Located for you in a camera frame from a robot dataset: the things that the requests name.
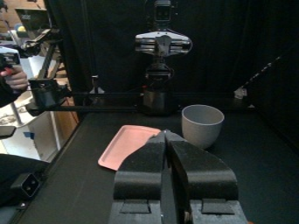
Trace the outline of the person's hand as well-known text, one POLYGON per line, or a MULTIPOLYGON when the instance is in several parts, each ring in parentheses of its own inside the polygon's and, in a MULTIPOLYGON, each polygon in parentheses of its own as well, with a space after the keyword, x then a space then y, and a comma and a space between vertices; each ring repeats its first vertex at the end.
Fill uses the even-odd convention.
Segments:
POLYGON ((27 74, 20 66, 7 68, 0 76, 12 90, 24 91, 28 87, 27 74))

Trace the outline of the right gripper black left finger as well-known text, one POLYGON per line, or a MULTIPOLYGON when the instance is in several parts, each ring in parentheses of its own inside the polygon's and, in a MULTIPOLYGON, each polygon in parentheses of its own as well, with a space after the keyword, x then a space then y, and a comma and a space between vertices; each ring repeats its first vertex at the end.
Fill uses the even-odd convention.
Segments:
POLYGON ((162 186, 166 136, 151 137, 121 165, 109 224, 163 224, 162 186))

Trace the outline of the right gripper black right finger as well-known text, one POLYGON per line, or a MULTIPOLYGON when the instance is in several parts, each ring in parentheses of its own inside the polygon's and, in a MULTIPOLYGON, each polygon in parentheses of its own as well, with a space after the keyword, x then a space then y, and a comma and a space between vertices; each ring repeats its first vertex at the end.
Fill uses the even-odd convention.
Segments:
POLYGON ((179 223, 249 224, 237 175, 227 164, 171 131, 166 145, 179 223))

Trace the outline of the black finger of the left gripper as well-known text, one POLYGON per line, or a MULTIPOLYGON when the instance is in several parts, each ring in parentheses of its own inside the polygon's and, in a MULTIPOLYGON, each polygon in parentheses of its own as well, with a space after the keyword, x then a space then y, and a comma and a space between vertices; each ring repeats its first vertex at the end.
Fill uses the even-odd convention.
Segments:
POLYGON ((169 57, 170 55, 170 46, 171 46, 171 38, 170 36, 163 36, 163 56, 169 57))
POLYGON ((155 38, 155 42, 157 42, 157 55, 159 57, 162 57, 163 56, 163 53, 165 53, 165 51, 163 51, 163 41, 162 41, 162 37, 157 37, 155 38))

